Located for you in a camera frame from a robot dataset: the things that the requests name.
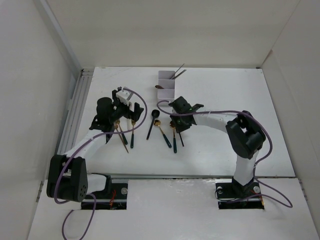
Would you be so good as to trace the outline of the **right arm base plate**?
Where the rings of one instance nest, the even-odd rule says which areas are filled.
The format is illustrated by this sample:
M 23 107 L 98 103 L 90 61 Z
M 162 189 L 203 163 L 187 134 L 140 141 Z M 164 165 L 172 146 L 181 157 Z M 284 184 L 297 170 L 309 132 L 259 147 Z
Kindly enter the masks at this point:
M 248 186 L 236 185 L 235 182 L 217 182 L 215 198 L 219 210 L 264 210 L 261 188 L 257 182 Z

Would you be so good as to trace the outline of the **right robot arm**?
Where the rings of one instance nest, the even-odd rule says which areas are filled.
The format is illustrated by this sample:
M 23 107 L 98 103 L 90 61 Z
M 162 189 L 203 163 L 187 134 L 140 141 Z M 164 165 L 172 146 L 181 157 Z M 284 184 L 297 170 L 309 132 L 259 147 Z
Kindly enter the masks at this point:
M 204 106 L 191 106 L 182 96 L 168 104 L 172 107 L 171 120 L 178 133 L 192 125 L 205 126 L 226 133 L 236 153 L 236 167 L 232 177 L 232 193 L 243 197 L 250 191 L 254 178 L 254 166 L 260 149 L 266 140 L 261 126 L 248 111 L 200 111 Z

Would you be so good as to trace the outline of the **white three-compartment utensil holder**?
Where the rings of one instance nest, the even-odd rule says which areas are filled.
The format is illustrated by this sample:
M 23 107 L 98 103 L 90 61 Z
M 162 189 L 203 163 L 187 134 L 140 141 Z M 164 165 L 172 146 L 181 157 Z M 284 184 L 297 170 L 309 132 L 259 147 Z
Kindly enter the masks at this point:
M 161 89 L 157 90 L 157 100 L 166 100 L 169 103 L 175 99 L 175 80 L 172 79 L 174 75 L 173 70 L 160 70 L 158 72 L 158 85 Z

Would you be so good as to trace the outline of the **black spoon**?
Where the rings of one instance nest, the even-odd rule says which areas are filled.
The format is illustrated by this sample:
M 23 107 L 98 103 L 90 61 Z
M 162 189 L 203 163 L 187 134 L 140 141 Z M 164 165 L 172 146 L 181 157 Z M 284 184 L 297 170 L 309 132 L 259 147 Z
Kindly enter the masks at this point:
M 159 116 L 160 116 L 160 111 L 159 111 L 159 110 L 157 110 L 157 109 L 152 110 L 152 112 L 151 112 L 152 120 L 151 120 L 151 124 L 150 124 L 149 130 L 148 130 L 147 136 L 146 136 L 146 140 L 149 140 L 150 135 L 151 135 L 151 131 L 152 131 L 152 128 L 153 128 L 153 125 L 154 125 L 154 123 L 155 123 L 155 120 L 156 120 Z

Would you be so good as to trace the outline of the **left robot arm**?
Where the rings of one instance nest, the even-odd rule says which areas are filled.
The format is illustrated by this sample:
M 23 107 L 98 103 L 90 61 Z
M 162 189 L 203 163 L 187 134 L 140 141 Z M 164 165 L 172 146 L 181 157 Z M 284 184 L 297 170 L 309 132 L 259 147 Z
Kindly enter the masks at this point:
M 57 204 L 82 202 L 86 196 L 96 193 L 107 198 L 112 192 L 111 177 L 102 173 L 88 173 L 87 162 L 113 135 L 121 118 L 137 122 L 144 111 L 138 103 L 134 108 L 129 101 L 102 97 L 97 101 L 96 115 L 85 137 L 64 154 L 56 154 L 50 160 L 46 194 Z

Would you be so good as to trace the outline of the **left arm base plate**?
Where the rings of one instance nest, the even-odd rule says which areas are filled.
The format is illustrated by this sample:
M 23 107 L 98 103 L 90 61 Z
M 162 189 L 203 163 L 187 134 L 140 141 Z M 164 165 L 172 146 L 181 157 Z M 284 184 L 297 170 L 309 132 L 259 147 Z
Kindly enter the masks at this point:
M 107 192 L 96 191 L 96 210 L 126 210 L 129 184 L 128 181 L 115 180 L 111 182 Z

